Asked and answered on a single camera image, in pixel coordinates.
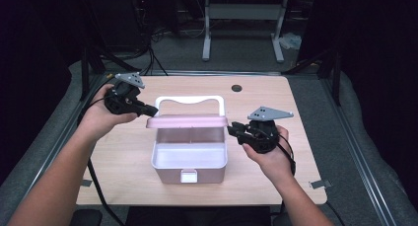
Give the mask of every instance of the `cable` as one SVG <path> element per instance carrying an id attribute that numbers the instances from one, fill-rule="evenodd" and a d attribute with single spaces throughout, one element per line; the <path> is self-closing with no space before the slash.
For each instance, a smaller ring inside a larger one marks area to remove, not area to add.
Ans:
<path id="1" fill-rule="evenodd" d="M 196 2 L 197 2 L 197 5 L 198 5 L 198 7 L 200 9 L 200 13 L 202 14 L 202 17 L 205 18 L 205 14 L 203 13 L 203 10 L 202 10 L 202 7 L 200 6 L 199 0 L 196 0 Z M 205 31 L 205 26 L 203 25 L 202 30 L 200 30 L 200 32 L 197 35 L 195 35 L 195 36 L 192 36 L 192 35 L 188 34 L 187 31 L 184 31 L 184 33 L 186 35 L 188 35 L 190 38 L 197 38 L 200 35 L 202 35 L 204 31 Z"/>
<path id="2" fill-rule="evenodd" d="M 290 163 L 290 168 L 291 168 L 291 171 L 292 171 L 292 175 L 295 176 L 296 162 L 295 162 L 295 159 L 294 159 L 295 156 L 294 156 L 294 153 L 293 153 L 292 146 L 290 145 L 289 141 L 283 135 L 279 134 L 279 136 L 280 136 L 280 138 L 282 138 L 288 144 L 289 149 L 290 149 L 290 154 L 286 151 L 286 149 L 281 144 L 279 144 L 279 142 L 277 142 L 277 147 L 281 151 L 283 151 L 283 154 L 285 154 L 285 156 L 288 158 L 289 163 Z M 280 211 L 277 214 L 284 213 L 285 211 L 286 211 L 285 201 L 282 200 L 282 204 L 280 206 Z"/>
<path id="3" fill-rule="evenodd" d="M 87 107 L 87 109 L 89 109 L 91 106 L 95 105 L 98 101 L 105 100 L 105 99 L 107 99 L 107 98 L 109 98 L 109 97 L 111 97 L 111 96 L 105 96 L 105 97 L 103 97 L 103 98 L 101 98 L 101 99 L 98 99 L 98 100 L 96 100 L 96 101 L 92 102 L 92 103 L 91 103 L 91 104 Z"/>
<path id="4" fill-rule="evenodd" d="M 99 199 L 101 200 L 102 206 L 104 207 L 105 211 L 121 226 L 123 226 L 123 222 L 117 217 L 117 215 L 111 210 L 108 206 L 107 202 L 105 201 L 104 194 L 102 192 L 102 188 L 99 184 L 98 177 L 96 176 L 95 169 L 93 168 L 92 159 L 89 158 L 89 162 L 87 163 L 87 167 L 89 169 L 90 175 L 92 176 L 93 183 L 95 183 L 96 190 L 99 195 Z"/>
<path id="5" fill-rule="evenodd" d="M 153 34 L 151 35 L 151 40 L 153 42 L 159 42 L 161 40 L 163 40 L 164 35 L 171 33 L 170 31 L 167 31 L 167 28 L 164 27 L 159 27 L 157 29 L 154 30 Z"/>
<path id="6" fill-rule="evenodd" d="M 342 221 L 341 216 L 339 213 L 335 210 L 335 208 L 329 203 L 329 201 L 326 202 L 326 204 L 329 206 L 329 208 L 334 212 L 335 216 L 337 216 L 338 220 L 340 221 L 342 226 L 345 226 L 344 221 Z"/>
<path id="7" fill-rule="evenodd" d="M 163 66 L 160 63 L 160 60 L 157 58 L 156 54 L 154 53 L 154 49 L 151 47 L 151 45 L 148 46 L 148 51 L 150 52 L 150 64 L 147 68 L 143 69 L 140 73 L 140 75 L 146 76 L 148 72 L 153 73 L 154 69 L 154 62 L 157 61 L 160 68 L 163 70 L 163 72 L 166 74 L 166 76 L 169 76 L 169 74 L 166 72 L 166 70 L 163 68 Z"/>
<path id="8" fill-rule="evenodd" d="M 143 49 L 143 50 L 136 50 L 135 53 L 133 53 L 132 55 L 124 55 L 124 56 L 114 55 L 114 56 L 117 57 L 120 60 L 131 60 L 131 59 L 138 58 L 138 57 L 142 56 L 146 52 L 147 52 L 147 49 Z M 107 57 L 105 57 L 103 55 L 101 55 L 101 59 L 111 61 L 111 59 L 108 59 Z"/>

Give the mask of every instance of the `round hole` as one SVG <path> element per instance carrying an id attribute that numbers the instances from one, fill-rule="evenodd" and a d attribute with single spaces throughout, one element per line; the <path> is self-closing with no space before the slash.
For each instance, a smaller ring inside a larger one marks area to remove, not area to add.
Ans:
<path id="1" fill-rule="evenodd" d="M 243 87 L 241 85 L 233 85 L 233 87 L 231 88 L 234 92 L 240 92 Z"/>

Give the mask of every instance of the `person's right hand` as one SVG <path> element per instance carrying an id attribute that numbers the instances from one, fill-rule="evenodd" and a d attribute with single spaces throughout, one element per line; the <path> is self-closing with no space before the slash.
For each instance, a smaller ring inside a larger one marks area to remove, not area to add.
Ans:
<path id="1" fill-rule="evenodd" d="M 289 131 L 280 125 L 276 125 L 276 127 L 280 135 L 288 140 Z M 279 139 L 279 144 L 290 154 L 288 143 L 280 136 Z M 268 153 L 258 154 L 248 144 L 243 144 L 243 148 L 248 158 L 260 166 L 261 171 L 273 184 L 280 184 L 293 178 L 289 159 L 281 149 L 275 148 Z"/>

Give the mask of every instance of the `finger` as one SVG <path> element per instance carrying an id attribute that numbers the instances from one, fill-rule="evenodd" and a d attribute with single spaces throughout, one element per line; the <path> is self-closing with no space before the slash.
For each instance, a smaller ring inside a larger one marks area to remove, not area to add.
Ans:
<path id="1" fill-rule="evenodd" d="M 289 130 L 287 130 L 285 127 L 281 125 L 276 125 L 277 131 L 279 131 L 280 135 L 285 137 L 287 140 L 289 140 Z"/>
<path id="2" fill-rule="evenodd" d="M 257 152 L 255 152 L 255 150 L 252 149 L 252 147 L 246 143 L 243 144 L 243 149 L 246 153 L 246 156 L 248 156 L 248 158 L 250 158 L 251 160 L 254 160 L 255 156 L 257 155 Z"/>

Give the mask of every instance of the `wooden table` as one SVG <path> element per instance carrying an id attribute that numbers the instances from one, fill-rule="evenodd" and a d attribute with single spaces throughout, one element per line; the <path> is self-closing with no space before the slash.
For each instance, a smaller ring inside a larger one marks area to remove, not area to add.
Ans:
<path id="1" fill-rule="evenodd" d="M 289 132 L 295 152 L 296 179 L 316 204 L 326 202 L 323 188 L 310 182 L 320 180 L 310 143 L 286 78 L 280 76 L 154 76 L 142 77 L 146 88 L 138 99 L 154 105 L 160 96 L 219 95 L 225 99 L 229 123 L 248 123 L 250 113 L 266 106 L 293 112 L 294 117 L 275 120 Z M 241 85 L 240 92 L 232 90 Z M 195 108 L 170 103 L 161 106 L 170 113 L 216 113 L 217 102 Z M 156 129 L 145 127 L 147 116 L 116 126 L 96 145 L 92 156 L 104 197 L 121 205 L 274 205 L 282 198 L 258 165 L 246 156 L 237 139 L 227 134 L 228 164 L 221 184 L 164 185 L 151 165 Z M 91 180 L 86 171 L 85 180 Z M 78 204 L 101 204 L 94 185 L 81 187 Z"/>

